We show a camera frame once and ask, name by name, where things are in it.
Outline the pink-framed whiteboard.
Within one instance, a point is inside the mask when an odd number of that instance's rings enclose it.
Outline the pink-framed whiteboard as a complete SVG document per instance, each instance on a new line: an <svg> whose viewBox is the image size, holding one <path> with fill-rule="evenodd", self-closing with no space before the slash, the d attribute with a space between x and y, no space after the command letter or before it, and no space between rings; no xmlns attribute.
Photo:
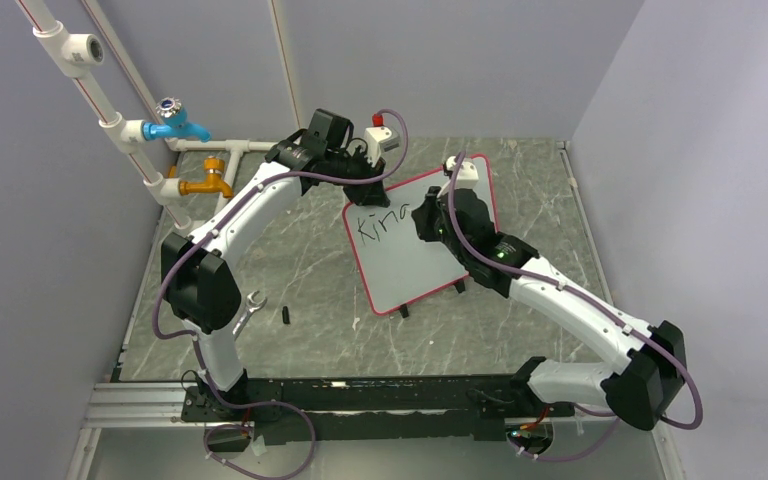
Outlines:
<svg viewBox="0 0 768 480"><path fill-rule="evenodd" d="M418 238L411 219L428 188L446 180L438 167L388 187L389 207L344 206L343 225L375 314L399 312L468 277L444 245Z"/></svg>

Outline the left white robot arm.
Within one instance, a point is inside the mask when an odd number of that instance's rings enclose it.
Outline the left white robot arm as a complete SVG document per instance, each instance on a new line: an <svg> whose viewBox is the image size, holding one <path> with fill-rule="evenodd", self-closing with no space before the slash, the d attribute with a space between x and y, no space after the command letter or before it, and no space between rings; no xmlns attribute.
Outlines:
<svg viewBox="0 0 768 480"><path fill-rule="evenodd" d="M164 239L155 304L167 304L181 320L178 333L194 344L197 376L218 417L235 419L248 402L236 340L250 316L240 311L244 299L234 267L279 213L321 183L341 187L355 205L389 206L383 181L394 171L383 155L405 150L407 141L407 131L386 126L381 112L356 138L349 119L318 109L307 127L267 151L252 179L219 213L185 236Z"/></svg>

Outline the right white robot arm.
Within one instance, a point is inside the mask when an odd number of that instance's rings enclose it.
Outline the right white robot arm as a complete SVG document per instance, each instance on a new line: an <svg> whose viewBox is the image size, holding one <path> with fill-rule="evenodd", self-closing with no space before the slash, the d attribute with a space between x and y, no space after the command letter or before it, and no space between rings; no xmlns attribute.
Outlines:
<svg viewBox="0 0 768 480"><path fill-rule="evenodd" d="M511 378L517 411L534 415L547 404L591 405L644 431L667 419L688 383L678 326L654 326L570 280L536 248L497 231L487 205L469 189L448 195L432 186L411 217L419 239L444 245L478 285L537 310L597 354L596 363L529 359Z"/></svg>

